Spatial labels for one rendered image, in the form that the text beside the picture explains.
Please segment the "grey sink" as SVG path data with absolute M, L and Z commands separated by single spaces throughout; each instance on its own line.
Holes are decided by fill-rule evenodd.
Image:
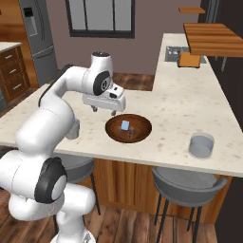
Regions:
M 180 51 L 189 51 L 188 47 L 172 47 L 172 46 L 167 46 L 165 50 L 165 62 L 176 62 L 178 63 L 178 53 Z M 205 60 L 204 57 L 201 57 L 200 64 L 206 64 L 207 61 Z

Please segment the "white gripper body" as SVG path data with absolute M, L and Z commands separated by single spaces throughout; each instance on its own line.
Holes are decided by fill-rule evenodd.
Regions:
M 112 111 L 123 111 L 126 107 L 126 99 L 124 95 L 121 95 L 118 99 L 109 99 L 83 94 L 83 102 L 92 107 L 110 109 Z

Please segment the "dark framed window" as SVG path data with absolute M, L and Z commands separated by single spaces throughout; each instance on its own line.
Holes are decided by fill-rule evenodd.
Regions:
M 135 0 L 65 0 L 69 35 L 135 38 Z

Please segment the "brown drawer cabinet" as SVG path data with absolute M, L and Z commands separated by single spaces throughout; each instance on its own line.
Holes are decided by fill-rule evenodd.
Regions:
M 30 87 L 21 43 L 0 42 L 0 88 L 7 103 Z

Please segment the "brown wooden ice bowl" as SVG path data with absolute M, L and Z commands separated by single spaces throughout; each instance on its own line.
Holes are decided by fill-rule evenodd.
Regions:
M 122 121 L 129 121 L 129 128 L 135 128 L 134 138 L 128 139 L 128 130 L 122 130 Z M 122 114 L 111 118 L 105 124 L 106 134 L 121 143 L 135 143 L 146 139 L 152 131 L 152 124 L 146 118 L 136 114 Z

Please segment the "orange wooden box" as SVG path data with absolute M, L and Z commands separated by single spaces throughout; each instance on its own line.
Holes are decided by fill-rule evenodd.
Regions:
M 178 53 L 178 67 L 200 68 L 200 55 L 193 55 L 189 51 L 180 51 Z

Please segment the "grey steel fridge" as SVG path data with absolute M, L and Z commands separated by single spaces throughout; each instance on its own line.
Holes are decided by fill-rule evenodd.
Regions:
M 46 0 L 19 0 L 38 85 L 58 76 Z

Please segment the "wooden island cabinet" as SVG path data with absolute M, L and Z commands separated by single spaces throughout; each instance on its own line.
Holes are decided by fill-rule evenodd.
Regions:
M 154 185 L 152 166 L 109 159 L 95 159 L 93 176 L 100 205 L 120 209 L 156 213 L 159 192 Z M 233 177 L 226 178 L 227 184 L 213 201 L 202 207 L 200 223 L 215 224 Z M 167 214 L 189 219 L 191 209 L 170 202 Z

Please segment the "grey bar stool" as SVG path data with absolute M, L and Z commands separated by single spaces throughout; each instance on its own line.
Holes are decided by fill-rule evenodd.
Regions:
M 190 230 L 194 211 L 197 209 L 196 225 L 192 242 L 196 243 L 202 206 L 211 202 L 215 195 L 227 184 L 228 180 L 226 178 L 217 179 L 213 174 L 164 167 L 154 167 L 152 173 L 154 184 L 159 192 L 154 224 L 158 222 L 161 198 L 165 198 L 156 243 L 159 243 L 170 202 L 179 206 L 191 208 L 187 230 Z
M 53 217 L 57 243 L 82 243 L 87 235 L 84 215 L 94 206 L 101 212 L 97 196 L 93 170 L 95 160 L 88 157 L 58 154 L 67 173 L 64 190 L 65 203 Z

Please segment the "dark grey appliance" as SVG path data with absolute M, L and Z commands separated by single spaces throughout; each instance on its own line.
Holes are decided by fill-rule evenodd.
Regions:
M 0 87 L 0 112 L 5 111 L 8 108 L 8 104 L 4 98 L 2 89 Z

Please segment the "large wooden shelf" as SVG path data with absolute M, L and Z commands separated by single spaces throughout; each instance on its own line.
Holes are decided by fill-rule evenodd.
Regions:
M 243 39 L 223 24 L 184 23 L 193 55 L 243 58 Z

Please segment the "small wooden shelf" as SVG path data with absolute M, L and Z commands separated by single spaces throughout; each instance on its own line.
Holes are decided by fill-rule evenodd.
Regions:
M 205 13 L 205 9 L 201 8 L 201 7 L 196 7 L 196 8 L 178 8 L 178 11 L 180 13 Z

